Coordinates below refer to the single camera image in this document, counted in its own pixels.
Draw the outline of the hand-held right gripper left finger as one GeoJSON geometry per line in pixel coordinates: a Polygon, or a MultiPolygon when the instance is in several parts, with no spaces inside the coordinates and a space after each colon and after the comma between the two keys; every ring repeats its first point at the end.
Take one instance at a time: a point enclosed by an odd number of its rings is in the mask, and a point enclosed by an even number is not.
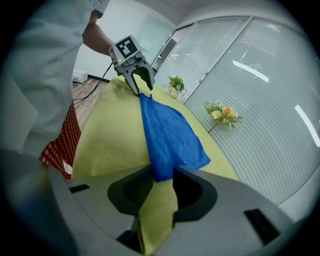
{"type": "Polygon", "coordinates": [[[59,210],[79,256],[140,256],[138,212],[153,186],[152,166],[65,180],[49,169],[59,210]]]}

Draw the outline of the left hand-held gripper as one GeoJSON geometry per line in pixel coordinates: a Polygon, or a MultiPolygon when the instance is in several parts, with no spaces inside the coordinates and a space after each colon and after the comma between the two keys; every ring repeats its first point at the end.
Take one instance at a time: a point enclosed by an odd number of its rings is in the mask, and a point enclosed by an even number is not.
{"type": "Polygon", "coordinates": [[[135,96],[139,96],[140,91],[134,74],[138,75],[146,83],[150,91],[153,90],[155,83],[154,71],[142,54],[141,46],[131,34],[112,44],[108,52],[117,75],[121,76],[123,74],[125,82],[135,96]]]}

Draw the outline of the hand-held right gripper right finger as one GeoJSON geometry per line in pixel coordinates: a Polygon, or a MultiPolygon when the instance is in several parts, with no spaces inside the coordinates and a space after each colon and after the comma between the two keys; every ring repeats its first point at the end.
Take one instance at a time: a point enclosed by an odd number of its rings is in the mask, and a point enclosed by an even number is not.
{"type": "Polygon", "coordinates": [[[157,256],[247,256],[293,227],[276,205],[248,185],[199,169],[176,167],[178,210],[157,256]]]}

